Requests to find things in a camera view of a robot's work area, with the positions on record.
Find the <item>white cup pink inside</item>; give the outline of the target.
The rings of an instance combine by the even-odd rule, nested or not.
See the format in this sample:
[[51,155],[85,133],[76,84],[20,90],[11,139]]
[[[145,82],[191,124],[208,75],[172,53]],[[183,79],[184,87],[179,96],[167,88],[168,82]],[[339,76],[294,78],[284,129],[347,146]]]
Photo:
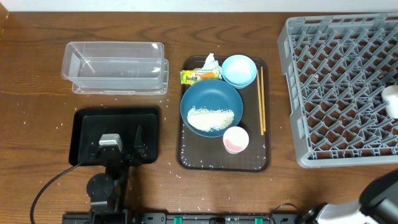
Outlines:
[[230,154],[244,151],[249,144],[249,135],[245,129],[239,126],[228,128],[223,135],[223,145]]

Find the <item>light blue bowl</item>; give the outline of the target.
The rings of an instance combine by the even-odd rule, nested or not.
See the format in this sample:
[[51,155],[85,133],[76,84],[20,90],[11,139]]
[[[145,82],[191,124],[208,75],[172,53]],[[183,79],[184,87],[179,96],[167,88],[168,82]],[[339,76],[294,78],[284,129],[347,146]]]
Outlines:
[[250,85],[257,77],[254,61],[245,55],[232,55],[221,66],[223,79],[237,89]]

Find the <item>wooden chopstick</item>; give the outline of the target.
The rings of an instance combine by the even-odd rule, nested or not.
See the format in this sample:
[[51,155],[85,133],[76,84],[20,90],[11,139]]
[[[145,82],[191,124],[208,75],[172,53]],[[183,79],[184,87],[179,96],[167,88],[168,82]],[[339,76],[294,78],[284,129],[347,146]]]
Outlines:
[[265,93],[264,93],[264,69],[261,67],[261,96],[262,96],[262,118],[264,133],[266,132],[266,107],[265,107]]
[[262,118],[262,100],[261,100],[261,89],[260,89],[260,81],[259,81],[259,72],[257,70],[256,74],[257,80],[257,99],[258,99],[258,106],[259,106],[259,119],[260,119],[260,127],[261,127],[261,135],[264,135],[264,124]]

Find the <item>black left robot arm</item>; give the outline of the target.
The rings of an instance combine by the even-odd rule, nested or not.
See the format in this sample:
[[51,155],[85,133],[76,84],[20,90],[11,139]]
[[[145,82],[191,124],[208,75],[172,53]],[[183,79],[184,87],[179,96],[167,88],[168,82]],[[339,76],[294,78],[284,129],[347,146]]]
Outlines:
[[143,164],[139,151],[146,150],[143,128],[138,126],[132,149],[124,149],[119,134],[104,134],[93,154],[104,173],[94,175],[87,183],[90,197],[88,223],[135,223],[134,212],[124,207],[129,168]]

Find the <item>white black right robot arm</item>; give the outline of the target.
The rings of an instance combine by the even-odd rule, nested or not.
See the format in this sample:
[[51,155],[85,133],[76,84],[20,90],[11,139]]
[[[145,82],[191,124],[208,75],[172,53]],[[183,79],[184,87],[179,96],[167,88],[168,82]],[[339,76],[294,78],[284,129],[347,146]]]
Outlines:
[[359,199],[319,204],[295,223],[397,224],[397,170],[372,181]]

